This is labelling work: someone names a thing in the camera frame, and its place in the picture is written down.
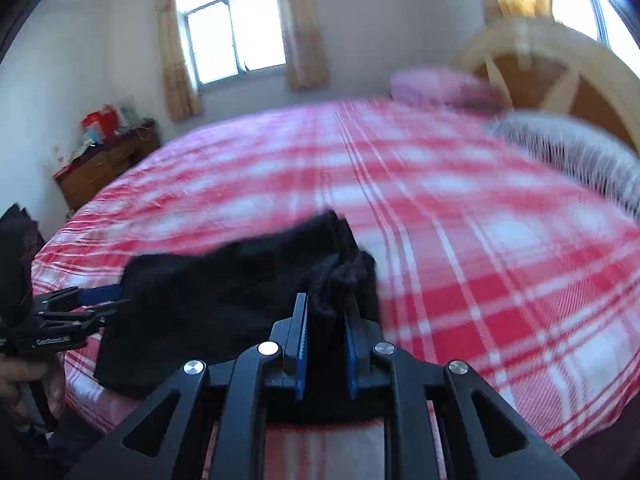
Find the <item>triangular cutout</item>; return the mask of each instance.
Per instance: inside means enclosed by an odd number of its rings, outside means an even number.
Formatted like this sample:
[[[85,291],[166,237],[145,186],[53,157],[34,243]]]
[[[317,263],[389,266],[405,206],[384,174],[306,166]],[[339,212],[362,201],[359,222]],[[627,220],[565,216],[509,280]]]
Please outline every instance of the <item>triangular cutout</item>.
[[[150,458],[157,456],[179,400],[180,392],[171,392],[124,438],[123,445]]]
[[[493,456],[505,456],[527,447],[526,437],[497,406],[478,391],[473,392],[471,398]]]

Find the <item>pink pillow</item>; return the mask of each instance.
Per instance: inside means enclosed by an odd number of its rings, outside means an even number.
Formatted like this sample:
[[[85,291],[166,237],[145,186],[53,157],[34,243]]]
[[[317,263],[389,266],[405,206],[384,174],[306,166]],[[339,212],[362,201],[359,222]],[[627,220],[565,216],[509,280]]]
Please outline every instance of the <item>pink pillow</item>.
[[[500,91],[488,81],[446,66],[399,70],[391,76],[395,101],[417,107],[452,107],[474,113],[502,110]]]

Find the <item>human hand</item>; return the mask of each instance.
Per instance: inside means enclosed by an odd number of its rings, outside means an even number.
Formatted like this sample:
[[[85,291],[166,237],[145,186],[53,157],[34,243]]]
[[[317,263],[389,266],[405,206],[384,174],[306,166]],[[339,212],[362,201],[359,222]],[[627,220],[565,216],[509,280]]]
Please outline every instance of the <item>human hand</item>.
[[[65,371],[58,356],[46,362],[27,361],[0,354],[0,399],[23,418],[30,418],[24,401],[20,398],[17,383],[42,381],[49,411],[59,417],[65,407]]]

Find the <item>wooden headboard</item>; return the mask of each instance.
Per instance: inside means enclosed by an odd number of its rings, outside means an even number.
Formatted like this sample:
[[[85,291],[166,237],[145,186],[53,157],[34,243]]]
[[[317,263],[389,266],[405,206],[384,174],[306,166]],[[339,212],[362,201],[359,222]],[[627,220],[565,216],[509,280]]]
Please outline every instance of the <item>wooden headboard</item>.
[[[548,18],[505,18],[455,62],[497,86],[513,108],[571,115],[640,152],[640,79],[612,51]]]

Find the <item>wooden dresser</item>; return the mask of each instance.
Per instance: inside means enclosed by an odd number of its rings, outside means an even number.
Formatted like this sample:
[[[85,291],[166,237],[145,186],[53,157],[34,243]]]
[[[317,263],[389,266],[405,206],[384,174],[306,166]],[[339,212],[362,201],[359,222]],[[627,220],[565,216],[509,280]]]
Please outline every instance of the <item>wooden dresser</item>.
[[[53,178],[69,208],[76,210],[159,146],[156,124],[147,121],[109,142],[89,148]]]

